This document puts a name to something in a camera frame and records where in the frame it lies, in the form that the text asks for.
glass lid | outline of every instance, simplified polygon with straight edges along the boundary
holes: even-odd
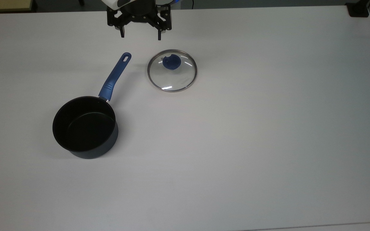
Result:
[[[148,64],[148,77],[159,89],[167,92],[185,90],[197,77],[195,60],[179,50],[156,54]]]

blue handle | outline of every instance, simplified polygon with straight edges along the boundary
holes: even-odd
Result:
[[[99,97],[110,101],[110,98],[112,97],[113,87],[114,87],[116,81],[119,79],[119,76],[121,76],[121,74],[124,71],[125,67],[127,66],[128,62],[131,60],[131,57],[132,57],[131,54],[128,53],[128,52],[125,52],[121,56],[118,63],[116,63],[112,72],[109,74],[107,80],[105,81],[104,85],[102,86]]]

lid knob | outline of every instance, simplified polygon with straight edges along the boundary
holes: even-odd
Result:
[[[169,57],[164,57],[162,64],[166,69],[175,70],[181,66],[181,58],[175,54],[171,54]]]

black saucepan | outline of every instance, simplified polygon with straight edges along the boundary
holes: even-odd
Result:
[[[99,97],[74,98],[59,109],[52,130],[60,146],[84,159],[98,158],[112,148],[118,137],[118,124],[108,101],[129,60],[131,54],[124,53],[109,74]]]

table surface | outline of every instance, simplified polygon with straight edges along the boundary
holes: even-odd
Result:
[[[301,228],[284,228],[279,231],[370,231],[370,223],[352,225],[329,225]]]
[[[105,12],[0,14],[0,231],[231,231],[370,222],[370,17],[345,6],[181,10],[173,30]],[[155,88],[148,61],[188,52],[198,77]],[[85,160],[52,120],[96,96],[119,137]]]

